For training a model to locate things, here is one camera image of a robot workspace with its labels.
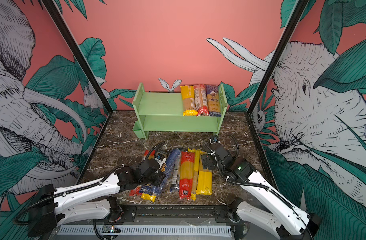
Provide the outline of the black enclosure frame post right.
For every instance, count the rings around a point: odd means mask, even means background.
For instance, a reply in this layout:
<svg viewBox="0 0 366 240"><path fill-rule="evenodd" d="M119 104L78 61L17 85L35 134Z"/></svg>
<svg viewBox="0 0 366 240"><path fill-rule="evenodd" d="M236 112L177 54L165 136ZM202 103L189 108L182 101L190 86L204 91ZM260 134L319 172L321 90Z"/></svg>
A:
<svg viewBox="0 0 366 240"><path fill-rule="evenodd" d="M269 66L268 66L267 70L265 70L264 77L263 77L263 79L257 89L257 92L253 98L253 101L247 111L248 116L252 115L253 110L255 109L256 105L258 104L260 96L262 95L263 91L265 90L265 87L267 86L269 80L272 78L272 74L274 73L277 63L280 60L280 57L281 57L287 43L289 42L307 4L308 4L308 1L306 1L306 0L301 0L301 1L296 2L295 6L293 8L293 11L291 13L291 16L289 18L289 21L286 24L284 32L274 51L274 54L269 63Z"/></svg>

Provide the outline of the blue Barilla spaghetti bag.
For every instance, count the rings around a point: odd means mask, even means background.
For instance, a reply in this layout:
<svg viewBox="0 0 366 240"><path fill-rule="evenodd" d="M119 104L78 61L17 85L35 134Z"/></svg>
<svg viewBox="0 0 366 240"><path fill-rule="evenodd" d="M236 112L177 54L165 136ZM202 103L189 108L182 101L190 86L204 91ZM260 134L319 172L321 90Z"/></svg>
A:
<svg viewBox="0 0 366 240"><path fill-rule="evenodd" d="M159 187L155 188L155 190L154 190L155 196L159 196L162 193L162 190L163 190L165 184L167 183L167 181L169 180L169 177L171 176L171 174L174 170L174 165L175 165L177 159L180 157L180 155L181 155L180 149L173 149L170 152L170 154L165 162L166 167L164 170L164 174L166 175L166 177L163 179L161 185Z"/></svg>

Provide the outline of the red yellow spaghetti bag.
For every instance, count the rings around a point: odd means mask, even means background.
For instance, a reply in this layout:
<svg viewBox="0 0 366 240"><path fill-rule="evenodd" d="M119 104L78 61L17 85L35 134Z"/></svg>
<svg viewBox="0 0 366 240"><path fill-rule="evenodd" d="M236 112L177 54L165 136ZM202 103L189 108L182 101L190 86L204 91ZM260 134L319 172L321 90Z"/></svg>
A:
<svg viewBox="0 0 366 240"><path fill-rule="evenodd" d="M190 199L194 178L195 154L191 152L181 152L180 163L180 199Z"/></svg>

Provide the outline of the yellow spaghetti bag right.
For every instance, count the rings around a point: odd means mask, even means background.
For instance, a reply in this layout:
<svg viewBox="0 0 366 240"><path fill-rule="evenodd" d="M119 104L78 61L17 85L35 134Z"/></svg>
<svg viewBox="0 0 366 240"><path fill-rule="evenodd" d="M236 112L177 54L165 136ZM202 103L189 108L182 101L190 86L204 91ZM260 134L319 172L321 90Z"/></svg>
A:
<svg viewBox="0 0 366 240"><path fill-rule="evenodd" d="M196 194L209 196L212 195L213 193L212 191L213 172L203 168L202 156L205 154L206 154L205 152L200 151L200 157L199 157L200 164L199 164Z"/></svg>

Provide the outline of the Ankara spaghetti bag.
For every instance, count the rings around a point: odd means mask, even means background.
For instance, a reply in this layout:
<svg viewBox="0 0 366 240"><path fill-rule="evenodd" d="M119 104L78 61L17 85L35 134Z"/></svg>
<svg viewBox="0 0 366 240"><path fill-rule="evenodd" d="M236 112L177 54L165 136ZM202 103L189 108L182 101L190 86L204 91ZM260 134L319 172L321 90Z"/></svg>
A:
<svg viewBox="0 0 366 240"><path fill-rule="evenodd" d="M219 90L217 86L206 85L208 111L211 117L221 116Z"/></svg>

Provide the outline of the black enclosure frame post left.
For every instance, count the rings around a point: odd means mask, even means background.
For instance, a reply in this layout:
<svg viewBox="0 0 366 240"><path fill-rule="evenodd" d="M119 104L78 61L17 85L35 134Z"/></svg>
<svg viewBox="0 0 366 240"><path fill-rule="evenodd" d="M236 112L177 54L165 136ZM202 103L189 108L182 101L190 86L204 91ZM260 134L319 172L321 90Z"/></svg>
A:
<svg viewBox="0 0 366 240"><path fill-rule="evenodd" d="M98 82L95 78L95 75L94 75L90 65L88 64L85 56L83 55L79 45L76 43L74 36L72 35L69 27L65 23L55 2L54 1L42 1L42 4L45 7L48 14L50 15L50 17L53 20L54 24L56 25L57 29L61 33L61 35L62 35L63 39L65 40L66 44L68 45L69 49L73 53L73 56L76 58L78 64L80 65L80 67L82 69L82 72L86 75L87 79L89 80L89 83L92 84L94 90L96 91L96 94L98 95L99 99L102 101L102 103L108 113L107 118L102 126L102 129L97 137L97 140L96 140L95 144L93 145L91 154L90 154L88 160L86 161L84 167L81 170L81 176L79 177L79 179L77 181L77 183L79 184L82 182L83 177L87 171L87 168L94 157L94 153L97 149L97 146L98 146L98 144L102 138L102 135L112 116L113 109L111 108L107 98L105 97L100 85L98 84Z"/></svg>

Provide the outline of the yellow Pastatime spaghetti bag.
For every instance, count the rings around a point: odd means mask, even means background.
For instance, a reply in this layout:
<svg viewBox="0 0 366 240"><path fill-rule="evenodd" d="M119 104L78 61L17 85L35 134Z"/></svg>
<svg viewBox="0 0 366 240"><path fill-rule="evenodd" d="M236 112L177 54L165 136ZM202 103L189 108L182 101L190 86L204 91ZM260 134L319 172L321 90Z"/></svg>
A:
<svg viewBox="0 0 366 240"><path fill-rule="evenodd" d="M193 86L181 86L181 95L183 100L183 115L196 116L198 114L195 104L195 93Z"/></svg>

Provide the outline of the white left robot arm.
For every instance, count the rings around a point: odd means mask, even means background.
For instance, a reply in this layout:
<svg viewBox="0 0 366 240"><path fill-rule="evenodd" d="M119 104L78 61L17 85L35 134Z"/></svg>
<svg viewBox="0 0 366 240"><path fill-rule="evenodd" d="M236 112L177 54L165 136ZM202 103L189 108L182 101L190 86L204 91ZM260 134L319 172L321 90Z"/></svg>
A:
<svg viewBox="0 0 366 240"><path fill-rule="evenodd" d="M123 216L117 193L140 185L160 186L165 173L155 159L146 159L130 167L113 168L105 177L84 184L54 188L42 187L29 206L12 221L28 227L29 237L40 237L63 224L87 219L115 223Z"/></svg>

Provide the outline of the blue yellow spaghetti bag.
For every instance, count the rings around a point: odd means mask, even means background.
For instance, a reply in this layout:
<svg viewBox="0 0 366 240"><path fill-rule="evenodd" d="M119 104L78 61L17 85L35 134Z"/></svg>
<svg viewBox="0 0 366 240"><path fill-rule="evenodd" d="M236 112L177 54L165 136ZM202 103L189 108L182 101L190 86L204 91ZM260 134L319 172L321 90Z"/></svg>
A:
<svg viewBox="0 0 366 240"><path fill-rule="evenodd" d="M149 200L154 203L156 197L162 194L164 184L165 183L162 182L159 187L156 187L154 185L141 185L140 193L142 194L142 198L144 200Z"/></svg>

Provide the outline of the red white-label spaghetti bag left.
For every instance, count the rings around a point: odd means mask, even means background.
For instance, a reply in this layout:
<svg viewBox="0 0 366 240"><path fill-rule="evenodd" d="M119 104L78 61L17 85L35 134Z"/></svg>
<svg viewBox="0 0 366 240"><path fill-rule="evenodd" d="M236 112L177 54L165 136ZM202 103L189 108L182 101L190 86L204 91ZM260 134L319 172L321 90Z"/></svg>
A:
<svg viewBox="0 0 366 240"><path fill-rule="evenodd" d="M149 150L146 150L144 152L144 155L142 157L142 162L146 159L146 156L147 156L148 153L149 153ZM155 158L155 153L156 153L156 151L153 150L150 153L148 159L154 159ZM141 187L143 185L143 181L144 181L144 177L141 177L141 179L139 180L139 184L136 186L136 188L133 189L133 190L130 190L129 197L140 197L143 194L143 192L141 191Z"/></svg>

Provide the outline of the red spaghetti bag white label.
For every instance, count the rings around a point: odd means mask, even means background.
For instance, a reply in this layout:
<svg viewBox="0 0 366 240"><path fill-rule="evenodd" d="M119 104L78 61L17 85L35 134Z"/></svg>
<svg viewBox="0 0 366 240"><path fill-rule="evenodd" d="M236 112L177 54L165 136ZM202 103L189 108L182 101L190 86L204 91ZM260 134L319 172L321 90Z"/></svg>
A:
<svg viewBox="0 0 366 240"><path fill-rule="evenodd" d="M207 103L207 92L205 85L195 85L195 104L197 108L197 116L209 116L208 103Z"/></svg>

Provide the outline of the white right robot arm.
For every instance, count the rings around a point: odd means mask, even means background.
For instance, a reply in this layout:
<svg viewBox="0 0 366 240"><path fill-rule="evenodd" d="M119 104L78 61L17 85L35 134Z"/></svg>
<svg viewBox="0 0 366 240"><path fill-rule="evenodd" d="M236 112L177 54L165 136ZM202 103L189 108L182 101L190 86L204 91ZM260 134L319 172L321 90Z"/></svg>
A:
<svg viewBox="0 0 366 240"><path fill-rule="evenodd" d="M237 197L228 206L227 216L231 221L253 223L279 240L314 239L321 217L291 203L247 159L233 156L217 139L205 146L205 167L215 167L226 183L240 186L266 207L259 209Z"/></svg>

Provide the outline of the green metal shelf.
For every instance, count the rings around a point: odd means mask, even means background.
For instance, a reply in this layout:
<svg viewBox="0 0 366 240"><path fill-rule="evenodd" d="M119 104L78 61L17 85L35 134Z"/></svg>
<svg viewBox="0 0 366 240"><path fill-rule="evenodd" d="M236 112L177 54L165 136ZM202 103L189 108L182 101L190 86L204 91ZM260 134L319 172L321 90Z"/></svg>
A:
<svg viewBox="0 0 366 240"><path fill-rule="evenodd" d="M147 139L150 132L199 132L219 134L228 103L223 84L220 94L220 117L195 117L183 115L181 93L147 93L140 83L133 99L137 121L133 132L140 139Z"/></svg>

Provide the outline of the white vented strip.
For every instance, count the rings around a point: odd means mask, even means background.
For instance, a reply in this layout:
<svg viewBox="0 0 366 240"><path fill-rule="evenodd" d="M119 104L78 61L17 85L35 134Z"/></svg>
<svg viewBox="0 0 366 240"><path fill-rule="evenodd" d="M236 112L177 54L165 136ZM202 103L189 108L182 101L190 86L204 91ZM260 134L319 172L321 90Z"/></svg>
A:
<svg viewBox="0 0 366 240"><path fill-rule="evenodd" d="M230 226L103 225L97 231L104 236L233 236ZM95 231L88 225L63 225L57 235L94 236Z"/></svg>

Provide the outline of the black enclosure frame post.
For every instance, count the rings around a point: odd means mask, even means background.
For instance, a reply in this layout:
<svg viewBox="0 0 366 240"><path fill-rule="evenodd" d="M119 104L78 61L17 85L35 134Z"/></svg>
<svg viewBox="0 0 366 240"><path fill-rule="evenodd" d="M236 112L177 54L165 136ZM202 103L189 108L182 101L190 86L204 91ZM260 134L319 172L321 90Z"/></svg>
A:
<svg viewBox="0 0 366 240"><path fill-rule="evenodd" d="M91 154L90 154L88 160L86 161L84 167L81 170L81 176L79 177L79 179L77 181L77 183L79 184L82 182L83 177L87 171L87 168L94 157L94 153L97 149L97 146L98 146L98 144L102 138L102 135L112 116L113 109L111 108L107 98L105 97L100 85L98 84L98 82L95 78L95 75L94 75L90 65L88 64L85 56L83 55L79 45L76 43L74 36L72 35L69 27L65 23L55 2L54 1L42 1L42 4L45 7L48 14L50 15L50 17L53 20L54 24L56 25L57 29L61 33L61 35L62 35L63 39L65 40L66 44L68 45L69 49L73 53L73 56L76 58L78 64L80 65L80 67L82 69L82 72L86 75L87 79L89 80L89 83L92 84L94 90L96 91L96 94L98 95L99 99L102 101L102 103L108 113L107 118L102 126L102 129L97 137L97 140L96 140L95 144L93 145Z"/></svg>
<svg viewBox="0 0 366 240"><path fill-rule="evenodd" d="M274 51L274 54L269 63L269 66L268 66L267 70L265 70L264 77L263 77L263 79L257 89L257 92L253 98L253 101L247 111L248 116L252 115L253 110L255 109L256 105L258 104L260 96L262 95L263 91L265 90L265 87L267 86L269 80L272 78L272 74L274 73L277 63L280 60L280 57L281 57L287 43L289 42L307 4L308 4L308 1L306 1L306 0L301 0L301 1L296 2L295 6L293 8L293 11L291 13L291 16L289 18L289 21L286 24L284 32Z"/></svg>

